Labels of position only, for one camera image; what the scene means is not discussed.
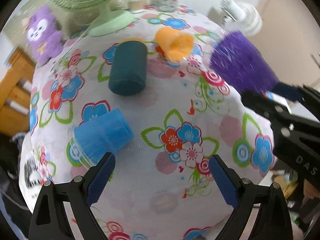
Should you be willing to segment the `white circulator fan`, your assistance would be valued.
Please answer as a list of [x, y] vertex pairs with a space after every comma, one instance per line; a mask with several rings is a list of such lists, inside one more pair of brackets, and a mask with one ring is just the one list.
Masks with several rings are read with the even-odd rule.
[[263, 26], [263, 20], [253, 5], [234, 0], [221, 0], [220, 9], [212, 7], [208, 18], [222, 28], [223, 36], [239, 31], [245, 37], [251, 37]]

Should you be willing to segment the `wooden chair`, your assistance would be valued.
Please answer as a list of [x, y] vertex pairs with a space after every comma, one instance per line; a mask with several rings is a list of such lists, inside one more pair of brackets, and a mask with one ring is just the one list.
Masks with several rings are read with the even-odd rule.
[[30, 92], [24, 90], [19, 82], [33, 79], [35, 63], [21, 49], [16, 48], [9, 57], [11, 67], [1, 80], [1, 133], [13, 136], [18, 132], [29, 131], [28, 113], [21, 113], [9, 106], [9, 101], [28, 109]]

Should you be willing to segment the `floral tablecloth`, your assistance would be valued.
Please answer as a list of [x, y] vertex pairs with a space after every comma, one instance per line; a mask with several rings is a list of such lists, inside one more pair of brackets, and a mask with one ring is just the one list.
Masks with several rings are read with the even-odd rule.
[[[155, 41], [171, 27], [194, 38], [179, 62]], [[92, 211], [110, 239], [214, 239], [230, 215], [208, 169], [218, 154], [239, 176], [259, 183], [272, 168], [270, 123], [246, 109], [239, 93], [207, 68], [221, 29], [180, 6], [170, 14], [146, 8], [123, 30], [69, 40], [33, 75], [30, 136], [41, 185], [70, 181], [86, 167], [71, 156], [68, 131], [119, 109], [134, 139], [116, 155], [114, 173]], [[117, 46], [148, 50], [146, 88], [118, 96], [108, 87]]]

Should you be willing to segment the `purple plush rabbit toy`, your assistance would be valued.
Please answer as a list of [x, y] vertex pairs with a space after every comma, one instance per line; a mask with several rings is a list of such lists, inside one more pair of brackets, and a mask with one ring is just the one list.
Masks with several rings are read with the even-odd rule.
[[47, 5], [40, 7], [26, 26], [27, 42], [39, 66], [57, 57], [63, 50], [63, 33], [57, 27], [56, 17]]

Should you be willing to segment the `white printed t-shirt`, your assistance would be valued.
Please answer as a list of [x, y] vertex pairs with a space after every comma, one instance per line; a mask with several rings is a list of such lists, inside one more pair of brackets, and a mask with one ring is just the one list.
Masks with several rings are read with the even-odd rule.
[[22, 143], [19, 171], [19, 187], [26, 203], [37, 198], [41, 186], [41, 176], [36, 165], [31, 136], [27, 133]]

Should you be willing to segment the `orange plastic cup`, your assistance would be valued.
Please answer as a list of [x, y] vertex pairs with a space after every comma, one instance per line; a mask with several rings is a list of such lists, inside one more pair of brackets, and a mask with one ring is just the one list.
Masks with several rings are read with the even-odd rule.
[[189, 33], [171, 27], [159, 29], [155, 41], [163, 50], [165, 58], [171, 62], [179, 62], [187, 57], [194, 46], [194, 38]]

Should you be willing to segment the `dark teal cup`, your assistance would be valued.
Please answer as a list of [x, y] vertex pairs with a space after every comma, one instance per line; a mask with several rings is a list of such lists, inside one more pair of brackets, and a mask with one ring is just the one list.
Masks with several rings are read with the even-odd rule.
[[147, 47], [143, 42], [127, 41], [116, 48], [108, 87], [114, 94], [129, 96], [146, 86]]

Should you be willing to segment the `blue plastic cup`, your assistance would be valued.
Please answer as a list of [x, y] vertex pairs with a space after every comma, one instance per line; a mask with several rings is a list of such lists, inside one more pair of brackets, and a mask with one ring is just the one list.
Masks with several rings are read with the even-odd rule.
[[71, 156], [90, 168], [99, 163], [105, 153], [117, 154], [134, 134], [119, 109], [94, 117], [68, 131]]

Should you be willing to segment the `cotton swab container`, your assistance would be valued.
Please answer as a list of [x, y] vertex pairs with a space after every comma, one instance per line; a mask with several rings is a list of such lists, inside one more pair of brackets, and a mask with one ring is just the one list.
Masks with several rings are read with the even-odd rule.
[[145, 0], [128, 0], [129, 10], [136, 14], [143, 10]]

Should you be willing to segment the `purple plastic cup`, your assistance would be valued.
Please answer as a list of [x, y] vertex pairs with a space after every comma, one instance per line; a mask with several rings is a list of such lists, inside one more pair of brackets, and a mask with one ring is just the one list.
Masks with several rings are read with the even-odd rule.
[[240, 94], [271, 91], [279, 82], [260, 51], [240, 31], [228, 33], [215, 45], [209, 67]]

